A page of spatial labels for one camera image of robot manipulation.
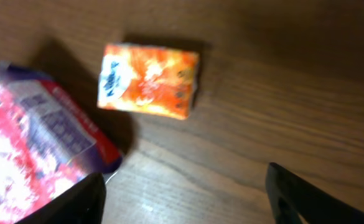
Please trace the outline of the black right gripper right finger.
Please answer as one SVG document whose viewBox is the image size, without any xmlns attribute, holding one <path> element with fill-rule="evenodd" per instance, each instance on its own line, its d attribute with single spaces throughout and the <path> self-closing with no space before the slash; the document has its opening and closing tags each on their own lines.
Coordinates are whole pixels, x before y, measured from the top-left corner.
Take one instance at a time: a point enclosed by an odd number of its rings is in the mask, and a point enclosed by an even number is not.
<svg viewBox="0 0 364 224">
<path fill-rule="evenodd" d="M 265 184 L 276 223 L 364 223 L 364 212 L 275 162 L 268 165 Z"/>
</svg>

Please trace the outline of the red purple snack bag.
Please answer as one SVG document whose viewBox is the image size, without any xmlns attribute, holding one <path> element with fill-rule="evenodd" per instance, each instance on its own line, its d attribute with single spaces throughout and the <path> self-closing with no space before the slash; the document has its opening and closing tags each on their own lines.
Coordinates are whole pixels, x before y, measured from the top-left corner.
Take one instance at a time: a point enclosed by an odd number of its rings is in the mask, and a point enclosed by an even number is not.
<svg viewBox="0 0 364 224">
<path fill-rule="evenodd" d="M 22 220 L 90 174 L 113 174 L 122 160 L 50 76 L 0 63 L 0 223 Z"/>
</svg>

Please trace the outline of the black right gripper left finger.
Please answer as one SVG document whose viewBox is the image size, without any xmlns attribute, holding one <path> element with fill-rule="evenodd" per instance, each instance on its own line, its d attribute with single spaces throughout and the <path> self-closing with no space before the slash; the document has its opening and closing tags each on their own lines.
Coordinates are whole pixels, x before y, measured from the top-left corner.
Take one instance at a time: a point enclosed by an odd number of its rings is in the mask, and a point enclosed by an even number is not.
<svg viewBox="0 0 364 224">
<path fill-rule="evenodd" d="M 105 200 L 103 174 L 93 173 L 17 224 L 101 224 Z"/>
</svg>

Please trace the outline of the small orange snack pack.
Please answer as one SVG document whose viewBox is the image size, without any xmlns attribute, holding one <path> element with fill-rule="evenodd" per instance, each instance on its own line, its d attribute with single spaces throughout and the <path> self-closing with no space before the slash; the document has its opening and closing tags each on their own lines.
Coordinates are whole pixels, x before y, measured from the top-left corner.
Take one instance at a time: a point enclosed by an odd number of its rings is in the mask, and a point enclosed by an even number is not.
<svg viewBox="0 0 364 224">
<path fill-rule="evenodd" d="M 200 56 L 153 45 L 108 44 L 98 79 L 97 106 L 185 120 Z"/>
</svg>

